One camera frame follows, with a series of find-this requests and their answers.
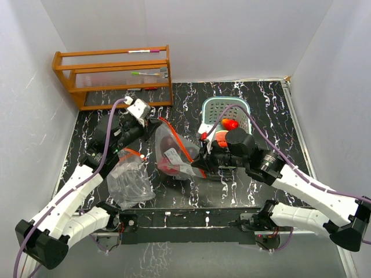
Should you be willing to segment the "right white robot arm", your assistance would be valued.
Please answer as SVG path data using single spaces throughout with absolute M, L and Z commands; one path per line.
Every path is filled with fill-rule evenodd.
M 336 192 L 304 174 L 277 150 L 261 149 L 252 135 L 237 128 L 225 135 L 226 147 L 216 141 L 212 125 L 201 124 L 202 147 L 191 163 L 214 174 L 219 167 L 239 167 L 253 180 L 288 192 L 310 205 L 289 207 L 268 200 L 258 214 L 242 224 L 270 230 L 291 226 L 327 236 L 334 244 L 358 252 L 370 222 L 370 199 Z

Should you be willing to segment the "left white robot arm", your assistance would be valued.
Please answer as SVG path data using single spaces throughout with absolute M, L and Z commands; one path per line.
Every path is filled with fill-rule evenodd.
M 161 123 L 159 119 L 130 114 L 123 118 L 102 117 L 70 179 L 37 215 L 16 225 L 19 253 L 27 254 L 46 269 L 54 269 L 70 247 L 84 237 L 101 228 L 114 231 L 120 222 L 118 210 L 105 202 L 78 218 L 72 216 L 118 164 L 119 152 L 139 139 L 149 140 Z

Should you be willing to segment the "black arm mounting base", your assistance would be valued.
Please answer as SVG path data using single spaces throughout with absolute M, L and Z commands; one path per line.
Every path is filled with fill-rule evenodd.
M 256 208 L 133 208 L 120 213 L 121 244 L 239 243 L 275 238 L 272 225 L 256 226 Z

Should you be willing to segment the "dark purple mangosteen toy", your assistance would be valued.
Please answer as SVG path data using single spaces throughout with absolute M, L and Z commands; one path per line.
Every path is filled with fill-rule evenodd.
M 177 142 L 171 136 L 164 136 L 160 142 L 160 150 L 162 152 L 167 151 L 168 149 L 178 147 Z

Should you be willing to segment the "red green dragon fruit toy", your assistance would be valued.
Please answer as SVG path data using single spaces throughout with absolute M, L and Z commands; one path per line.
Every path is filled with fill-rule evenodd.
M 180 166 L 177 164 L 171 164 L 167 158 L 160 158 L 160 161 L 157 163 L 158 169 L 165 173 L 168 176 L 178 176 L 181 175 Z

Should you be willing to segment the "clear orange zip top bag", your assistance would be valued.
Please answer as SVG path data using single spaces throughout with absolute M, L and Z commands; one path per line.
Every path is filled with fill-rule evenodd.
M 174 177 L 177 180 L 187 180 L 190 177 L 205 178 L 206 175 L 202 170 L 191 166 L 192 161 L 199 153 L 199 147 L 179 135 L 166 119 L 160 118 L 160 120 L 162 121 L 162 125 L 155 132 L 155 155 L 157 163 L 160 161 L 160 158 L 167 158 L 171 164 L 179 165 L 182 174 Z M 160 142 L 164 136 L 171 136 L 177 142 L 178 147 L 162 152 L 160 150 Z

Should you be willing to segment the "watermelon slice toy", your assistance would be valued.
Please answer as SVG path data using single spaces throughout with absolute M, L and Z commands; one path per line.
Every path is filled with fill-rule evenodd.
M 217 131 L 215 134 L 215 139 L 218 143 L 218 146 L 221 148 L 228 147 L 227 141 L 226 141 L 226 135 L 228 133 L 228 130 L 220 130 Z

